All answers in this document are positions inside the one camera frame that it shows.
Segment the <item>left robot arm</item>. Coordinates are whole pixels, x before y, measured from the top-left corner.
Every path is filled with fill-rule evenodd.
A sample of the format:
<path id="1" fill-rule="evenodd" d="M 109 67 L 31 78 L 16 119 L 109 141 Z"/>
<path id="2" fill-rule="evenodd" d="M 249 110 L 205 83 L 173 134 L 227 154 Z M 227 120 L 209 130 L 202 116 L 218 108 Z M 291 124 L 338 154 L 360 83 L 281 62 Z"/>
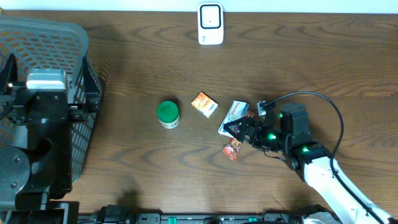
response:
<path id="1" fill-rule="evenodd" d="M 100 84 L 87 60 L 78 70 L 85 101 L 68 99 L 63 70 L 33 70 L 17 79 L 15 55 L 1 71 L 1 118 L 27 130 L 24 147 L 1 149 L 1 221 L 3 223 L 134 223 L 135 215 L 117 205 L 82 215 L 78 202 L 66 202 L 72 190 L 72 131 L 101 108 Z"/>

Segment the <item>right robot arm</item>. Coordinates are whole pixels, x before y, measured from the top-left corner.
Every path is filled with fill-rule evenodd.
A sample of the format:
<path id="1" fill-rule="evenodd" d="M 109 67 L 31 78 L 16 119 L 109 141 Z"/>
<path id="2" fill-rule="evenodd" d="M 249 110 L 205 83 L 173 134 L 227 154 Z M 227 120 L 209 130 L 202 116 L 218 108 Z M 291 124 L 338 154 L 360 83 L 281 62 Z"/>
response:
<path id="1" fill-rule="evenodd" d="M 263 121 L 243 116 L 225 123 L 223 129 L 263 153 L 281 152 L 281 161 L 322 196 L 339 222 L 397 223 L 368 199 L 341 170 L 332 153 L 314 140 L 303 104 L 283 104 L 279 128 L 274 126 L 273 103 L 261 101 L 257 108 Z"/>

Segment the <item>red Top candy bar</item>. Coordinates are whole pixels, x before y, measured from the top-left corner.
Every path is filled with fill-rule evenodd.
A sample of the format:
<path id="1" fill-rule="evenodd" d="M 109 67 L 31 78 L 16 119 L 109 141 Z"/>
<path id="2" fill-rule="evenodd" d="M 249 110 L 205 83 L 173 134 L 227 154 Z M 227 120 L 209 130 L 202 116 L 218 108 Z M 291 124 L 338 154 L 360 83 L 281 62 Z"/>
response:
<path id="1" fill-rule="evenodd" d="M 221 125 L 221 134 L 230 137 L 229 143 L 227 145 L 225 145 L 225 147 L 223 148 L 223 152 L 232 160 L 232 161 L 236 161 L 238 158 L 238 154 L 241 148 L 241 142 L 239 142 L 236 138 L 232 137 L 232 135 L 230 135 L 229 133 L 227 133 L 224 129 L 223 129 L 223 125 L 226 123 L 229 123 L 231 121 L 237 120 L 239 118 L 242 117 L 248 117 L 248 118 L 253 118 L 255 117 L 255 113 L 253 113 L 252 111 L 246 111 L 245 113 L 240 113 L 234 116 L 230 116 L 228 118 L 225 118 L 223 121 L 223 124 Z"/>

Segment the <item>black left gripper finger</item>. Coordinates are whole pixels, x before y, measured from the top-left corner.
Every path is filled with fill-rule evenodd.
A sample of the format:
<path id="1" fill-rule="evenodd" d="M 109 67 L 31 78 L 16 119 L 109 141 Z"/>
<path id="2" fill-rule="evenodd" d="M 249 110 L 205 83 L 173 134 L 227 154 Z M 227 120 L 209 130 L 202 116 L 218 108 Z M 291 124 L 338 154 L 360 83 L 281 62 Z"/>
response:
<path id="1" fill-rule="evenodd" d="M 17 60 L 14 54 L 10 54 L 6 64 L 1 71 L 1 94 L 10 95 L 12 88 L 9 84 L 18 80 Z"/>
<path id="2" fill-rule="evenodd" d="M 83 59 L 82 71 L 88 112 L 98 113 L 101 110 L 101 83 L 87 58 Z"/>

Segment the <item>green lid white jar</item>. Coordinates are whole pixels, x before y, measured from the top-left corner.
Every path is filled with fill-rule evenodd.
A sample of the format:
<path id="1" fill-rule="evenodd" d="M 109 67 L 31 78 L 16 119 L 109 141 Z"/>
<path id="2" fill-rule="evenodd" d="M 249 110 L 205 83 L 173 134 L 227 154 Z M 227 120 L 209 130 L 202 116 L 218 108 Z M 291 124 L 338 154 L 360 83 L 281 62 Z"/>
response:
<path id="1" fill-rule="evenodd" d="M 161 102 L 157 107 L 157 117 L 164 128 L 176 128 L 180 122 L 178 106 L 172 101 Z"/>

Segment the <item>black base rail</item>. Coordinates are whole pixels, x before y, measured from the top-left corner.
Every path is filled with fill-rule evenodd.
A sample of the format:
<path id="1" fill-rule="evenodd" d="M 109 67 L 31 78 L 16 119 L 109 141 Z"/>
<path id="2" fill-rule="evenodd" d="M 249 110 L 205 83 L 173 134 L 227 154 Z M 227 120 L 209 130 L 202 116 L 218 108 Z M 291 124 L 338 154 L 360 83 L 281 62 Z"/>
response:
<path id="1" fill-rule="evenodd" d="M 105 215 L 92 214 L 80 215 L 77 223 L 131 223 L 131 224 L 235 224 L 235 223 L 304 223 L 299 215 L 288 213 L 266 212 L 256 214 L 159 214 L 137 213 L 122 216 L 122 218 L 106 217 Z"/>

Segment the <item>grey plastic mesh basket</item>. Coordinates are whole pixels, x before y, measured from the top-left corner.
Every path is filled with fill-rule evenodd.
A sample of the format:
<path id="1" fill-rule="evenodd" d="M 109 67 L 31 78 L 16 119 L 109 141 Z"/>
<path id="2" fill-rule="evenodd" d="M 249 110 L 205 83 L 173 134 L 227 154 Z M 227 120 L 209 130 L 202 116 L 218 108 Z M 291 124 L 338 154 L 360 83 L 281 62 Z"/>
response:
<path id="1" fill-rule="evenodd" d="M 26 81 L 30 69 L 52 68 L 66 72 L 68 102 L 86 103 L 83 59 L 88 58 L 89 37 L 72 23 L 1 16 L 1 70 L 10 54 L 17 59 L 18 80 Z M 72 129 L 72 181 L 80 178 L 98 113 L 75 123 Z M 26 147 L 27 128 L 1 121 L 1 147 Z"/>

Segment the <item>white blue medicine box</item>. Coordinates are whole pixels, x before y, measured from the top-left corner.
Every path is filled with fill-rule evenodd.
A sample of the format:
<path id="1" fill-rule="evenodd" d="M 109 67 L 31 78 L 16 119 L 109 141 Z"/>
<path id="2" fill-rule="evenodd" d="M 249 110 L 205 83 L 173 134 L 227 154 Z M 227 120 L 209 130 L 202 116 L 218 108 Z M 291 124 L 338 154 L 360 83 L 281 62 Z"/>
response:
<path id="1" fill-rule="evenodd" d="M 231 105 L 229 111 L 227 112 L 226 116 L 224 117 L 224 120 L 222 121 L 222 123 L 218 129 L 218 133 L 220 135 L 227 136 L 229 138 L 233 137 L 227 131 L 224 130 L 224 125 L 226 123 L 229 123 L 229 122 L 232 122 L 232 121 L 242 118 L 246 114 L 246 111 L 248 110 L 248 108 L 249 108 L 248 103 L 246 103 L 244 101 L 234 100 L 233 104 Z"/>

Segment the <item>orange small carton box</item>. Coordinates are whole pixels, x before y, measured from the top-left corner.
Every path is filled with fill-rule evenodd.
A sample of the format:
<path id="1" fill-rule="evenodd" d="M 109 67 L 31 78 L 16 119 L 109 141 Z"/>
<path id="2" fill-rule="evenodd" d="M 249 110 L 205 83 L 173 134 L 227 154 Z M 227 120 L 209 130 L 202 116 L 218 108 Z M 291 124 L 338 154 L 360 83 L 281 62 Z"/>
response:
<path id="1" fill-rule="evenodd" d="M 218 103 L 204 94 L 204 92 L 200 92 L 199 95 L 192 101 L 192 106 L 203 116 L 210 118 L 218 108 Z"/>

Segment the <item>white barcode scanner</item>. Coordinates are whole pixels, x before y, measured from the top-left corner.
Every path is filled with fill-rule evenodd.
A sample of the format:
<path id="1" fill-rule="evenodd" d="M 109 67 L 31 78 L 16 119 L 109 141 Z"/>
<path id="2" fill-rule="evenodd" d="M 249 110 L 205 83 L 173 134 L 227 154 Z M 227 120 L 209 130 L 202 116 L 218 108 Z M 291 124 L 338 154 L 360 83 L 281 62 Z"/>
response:
<path id="1" fill-rule="evenodd" d="M 224 39 L 223 6 L 218 2 L 203 2 L 198 6 L 197 13 L 199 44 L 222 44 Z"/>

